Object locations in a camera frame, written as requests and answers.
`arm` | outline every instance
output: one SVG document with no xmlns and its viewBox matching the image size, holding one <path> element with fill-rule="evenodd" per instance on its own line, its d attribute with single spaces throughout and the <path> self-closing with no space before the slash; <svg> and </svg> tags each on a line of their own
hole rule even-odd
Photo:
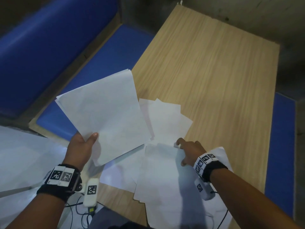
<svg viewBox="0 0 305 229">
<path fill-rule="evenodd" d="M 80 171 L 88 162 L 97 133 L 87 141 L 76 133 L 67 148 L 63 164 L 73 165 Z M 7 229 L 55 229 L 65 207 L 65 202 L 55 196 L 38 194 L 30 204 L 7 226 Z"/>
<path fill-rule="evenodd" d="M 179 138 L 177 145 L 185 151 L 181 165 L 194 166 L 206 153 L 200 142 Z M 228 169 L 215 169 L 210 180 L 241 229 L 300 229 L 294 221 L 252 185 Z"/>
</svg>

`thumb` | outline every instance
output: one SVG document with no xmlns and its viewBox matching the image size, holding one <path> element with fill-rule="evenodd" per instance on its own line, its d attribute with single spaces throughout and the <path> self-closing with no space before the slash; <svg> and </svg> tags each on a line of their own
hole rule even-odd
<svg viewBox="0 0 305 229">
<path fill-rule="evenodd" d="M 98 133 L 95 132 L 88 138 L 88 140 L 86 141 L 86 144 L 88 144 L 90 147 L 92 147 L 93 144 L 96 142 L 97 138 L 98 138 Z"/>
<path fill-rule="evenodd" d="M 185 158 L 181 161 L 181 166 L 186 166 Z"/>
</svg>

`blue panel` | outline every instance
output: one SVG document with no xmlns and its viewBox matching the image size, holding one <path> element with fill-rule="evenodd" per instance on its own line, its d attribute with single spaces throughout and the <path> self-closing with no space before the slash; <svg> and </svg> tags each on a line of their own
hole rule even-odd
<svg viewBox="0 0 305 229">
<path fill-rule="evenodd" d="M 0 40 L 0 114 L 17 117 L 111 21 L 116 0 L 54 0 Z"/>
<path fill-rule="evenodd" d="M 152 39 L 152 35 L 125 25 L 120 26 L 61 94 L 121 70 L 132 69 Z M 69 141 L 76 132 L 76 128 L 55 101 L 45 109 L 36 123 Z"/>
<path fill-rule="evenodd" d="M 265 195 L 290 217 L 294 194 L 295 101 L 275 94 Z"/>
</svg>

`wristband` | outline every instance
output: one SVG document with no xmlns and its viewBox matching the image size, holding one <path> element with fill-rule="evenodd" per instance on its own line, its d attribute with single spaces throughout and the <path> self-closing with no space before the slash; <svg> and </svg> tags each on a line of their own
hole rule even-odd
<svg viewBox="0 0 305 229">
<path fill-rule="evenodd" d="M 37 194 L 49 194 L 66 203 L 69 197 L 78 190 L 81 183 L 81 173 L 78 168 L 68 164 L 57 165 L 49 173 Z"/>
<path fill-rule="evenodd" d="M 214 169 L 221 169 L 227 167 L 219 162 L 216 156 L 212 153 L 204 153 L 197 158 L 194 167 L 199 177 L 203 179 L 204 182 L 210 182 L 210 175 Z"/>
</svg>

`person's right hand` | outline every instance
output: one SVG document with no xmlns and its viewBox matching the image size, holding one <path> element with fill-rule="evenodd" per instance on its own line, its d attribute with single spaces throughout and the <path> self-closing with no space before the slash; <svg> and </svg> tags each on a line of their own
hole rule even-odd
<svg viewBox="0 0 305 229">
<path fill-rule="evenodd" d="M 194 166 L 197 158 L 206 153 L 206 150 L 202 147 L 199 141 L 185 141 L 183 138 L 179 138 L 176 144 L 180 145 L 180 149 L 183 149 L 185 152 L 185 158 L 181 162 L 182 166 Z"/>
</svg>

